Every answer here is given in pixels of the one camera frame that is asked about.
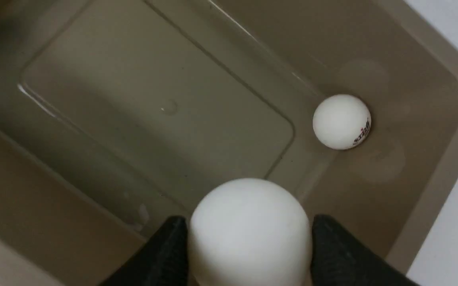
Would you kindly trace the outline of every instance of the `small white ball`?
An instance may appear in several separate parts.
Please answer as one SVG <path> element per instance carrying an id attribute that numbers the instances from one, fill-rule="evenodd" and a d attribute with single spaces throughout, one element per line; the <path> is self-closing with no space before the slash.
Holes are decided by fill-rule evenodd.
<path id="1" fill-rule="evenodd" d="M 321 143 L 329 148 L 353 148 L 367 137 L 371 113 L 355 96 L 338 94 L 325 99 L 314 112 L 312 125 Z"/>

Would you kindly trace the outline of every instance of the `printed logo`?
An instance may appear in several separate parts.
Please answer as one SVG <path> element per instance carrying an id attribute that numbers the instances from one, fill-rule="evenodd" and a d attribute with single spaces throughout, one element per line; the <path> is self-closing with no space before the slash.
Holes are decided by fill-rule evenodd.
<path id="1" fill-rule="evenodd" d="M 360 136 L 358 136 L 356 139 L 354 139 L 353 141 L 353 146 L 354 145 L 358 145 L 358 143 L 360 143 L 360 141 L 367 137 L 367 134 L 369 133 L 369 131 L 371 130 L 371 122 L 369 121 L 369 118 L 367 118 L 367 123 L 365 124 L 365 127 L 364 128 L 361 128 L 360 129 Z"/>

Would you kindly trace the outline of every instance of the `ping pong ball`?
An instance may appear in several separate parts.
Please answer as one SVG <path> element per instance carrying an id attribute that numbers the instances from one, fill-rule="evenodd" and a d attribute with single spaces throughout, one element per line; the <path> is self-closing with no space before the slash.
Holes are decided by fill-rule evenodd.
<path id="1" fill-rule="evenodd" d="M 338 94 L 325 99 L 314 112 L 312 125 L 321 143 L 336 150 L 356 147 L 369 134 L 371 113 L 355 96 Z"/>
<path id="2" fill-rule="evenodd" d="M 190 220 L 189 267 L 201 286 L 300 286 L 311 256 L 305 211 L 269 181 L 222 184 Z"/>

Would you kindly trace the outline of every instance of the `container wall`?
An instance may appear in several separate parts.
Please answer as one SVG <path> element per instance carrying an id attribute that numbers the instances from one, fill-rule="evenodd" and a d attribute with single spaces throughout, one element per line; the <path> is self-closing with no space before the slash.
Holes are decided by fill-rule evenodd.
<path id="1" fill-rule="evenodd" d="M 143 243 L 1 136 L 0 241 L 65 285 L 79 286 L 98 284 Z"/>

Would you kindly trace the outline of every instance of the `large white ball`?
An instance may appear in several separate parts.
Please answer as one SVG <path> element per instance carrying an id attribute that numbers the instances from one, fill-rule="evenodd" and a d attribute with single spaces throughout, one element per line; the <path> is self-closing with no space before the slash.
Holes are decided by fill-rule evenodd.
<path id="1" fill-rule="evenodd" d="M 189 265 L 201 286 L 299 286 L 311 255 L 305 211 L 269 181 L 222 184 L 190 220 Z"/>

